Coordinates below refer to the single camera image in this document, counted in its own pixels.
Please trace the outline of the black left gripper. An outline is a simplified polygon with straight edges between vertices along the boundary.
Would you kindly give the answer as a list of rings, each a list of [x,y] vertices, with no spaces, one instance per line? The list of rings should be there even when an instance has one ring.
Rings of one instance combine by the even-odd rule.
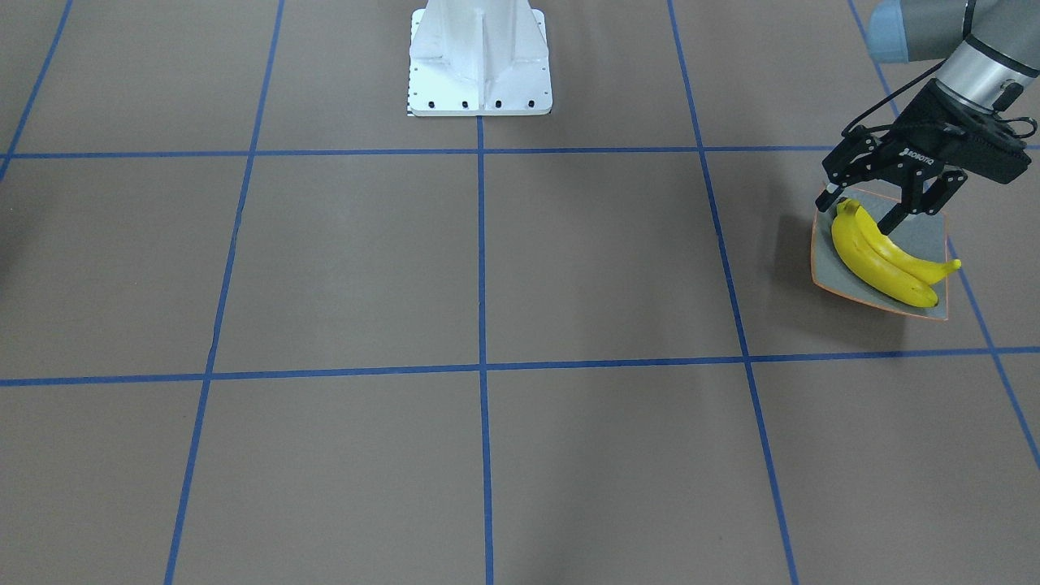
[[[938,214],[967,181],[966,171],[1008,184],[1032,163],[1025,142],[1009,122],[952,97],[936,79],[925,83],[886,135],[902,141],[918,162],[959,169],[937,175],[929,169],[899,169],[899,203],[877,222],[884,236],[890,236],[907,217]],[[869,130],[847,131],[822,159],[827,183],[817,196],[817,210],[828,211],[847,186],[869,180],[869,167],[885,154],[886,144]]]

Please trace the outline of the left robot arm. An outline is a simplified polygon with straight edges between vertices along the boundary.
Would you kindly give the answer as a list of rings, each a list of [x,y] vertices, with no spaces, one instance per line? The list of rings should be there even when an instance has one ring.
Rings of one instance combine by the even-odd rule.
[[[915,79],[920,92],[895,121],[851,121],[824,159],[828,211],[844,189],[881,180],[899,186],[899,203],[881,219],[889,234],[908,215],[935,215],[977,175],[999,184],[1030,166],[1025,136],[1002,113],[1038,78],[1036,1],[882,1],[865,43],[876,63],[932,60]]]

